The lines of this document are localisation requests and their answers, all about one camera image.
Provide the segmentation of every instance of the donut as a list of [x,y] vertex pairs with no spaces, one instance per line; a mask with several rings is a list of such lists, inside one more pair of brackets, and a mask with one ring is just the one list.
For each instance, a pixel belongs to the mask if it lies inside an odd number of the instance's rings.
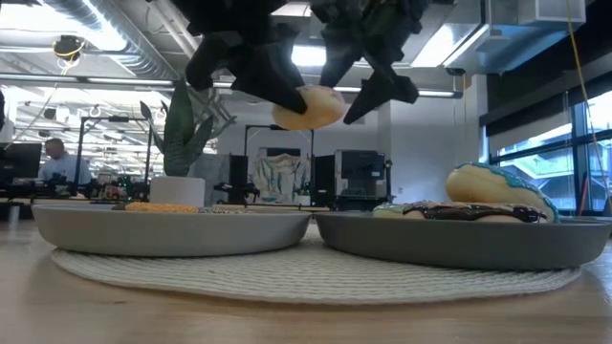
[[525,204],[558,223],[558,210],[537,187],[497,166],[469,162],[457,166],[447,178],[447,193],[454,202]]
[[374,217],[415,220],[460,220],[503,223],[547,223],[543,211],[525,204],[434,203],[384,204],[374,208]]
[[311,130],[337,122],[344,115],[344,98],[340,92],[323,86],[304,86],[299,88],[308,110],[298,114],[282,106],[274,105],[274,122],[287,130]]

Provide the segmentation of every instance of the woven placemat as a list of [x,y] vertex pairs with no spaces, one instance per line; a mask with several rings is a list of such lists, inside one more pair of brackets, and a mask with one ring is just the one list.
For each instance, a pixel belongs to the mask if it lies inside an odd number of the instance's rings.
[[326,247],[309,232],[297,247],[218,258],[125,258],[52,253],[62,268],[116,286],[307,304],[400,304],[543,292],[579,269],[502,272],[438,269],[361,258]]

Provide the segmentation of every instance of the blue frosting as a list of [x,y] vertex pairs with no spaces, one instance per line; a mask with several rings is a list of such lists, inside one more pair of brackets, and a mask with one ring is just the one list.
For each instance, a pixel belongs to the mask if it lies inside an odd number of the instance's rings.
[[488,170],[491,171],[491,173],[496,174],[498,176],[504,177],[504,179],[506,180],[506,183],[508,183],[509,187],[521,187],[521,188],[526,188],[530,191],[534,191],[537,195],[539,195],[540,197],[542,197],[542,199],[544,200],[544,203],[549,206],[551,209],[553,209],[553,213],[555,214],[555,219],[554,221],[556,223],[559,222],[558,220],[558,210],[557,207],[553,204],[553,202],[551,201],[551,199],[549,199],[548,197],[546,197],[546,195],[542,194],[542,191],[540,191],[540,189],[538,189],[537,187],[531,185],[530,183],[527,183],[527,181],[523,180],[522,178],[518,178],[517,176],[515,176],[514,174],[507,172],[497,166],[493,166],[493,165],[488,165],[485,163],[480,163],[480,162],[466,162],[463,164],[460,164],[459,166],[457,166],[457,168],[461,168],[465,165],[472,165],[475,167],[481,167],[481,168],[486,168]]

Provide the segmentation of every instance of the desk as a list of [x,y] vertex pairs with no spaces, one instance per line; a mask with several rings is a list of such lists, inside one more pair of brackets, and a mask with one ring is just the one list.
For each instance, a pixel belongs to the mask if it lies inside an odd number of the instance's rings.
[[612,247],[540,295],[385,307],[315,307],[130,290],[76,277],[22,222],[0,226],[0,343],[555,343],[612,341]]

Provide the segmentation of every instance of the gray bowl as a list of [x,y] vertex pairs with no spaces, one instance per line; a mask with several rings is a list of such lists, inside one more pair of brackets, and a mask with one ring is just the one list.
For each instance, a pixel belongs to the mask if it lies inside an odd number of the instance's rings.
[[179,214],[110,210],[109,205],[36,205],[42,237],[79,252],[156,257],[256,253],[297,244],[311,214]]
[[601,255],[612,224],[501,224],[315,214],[325,243],[360,256],[461,269],[564,269]]

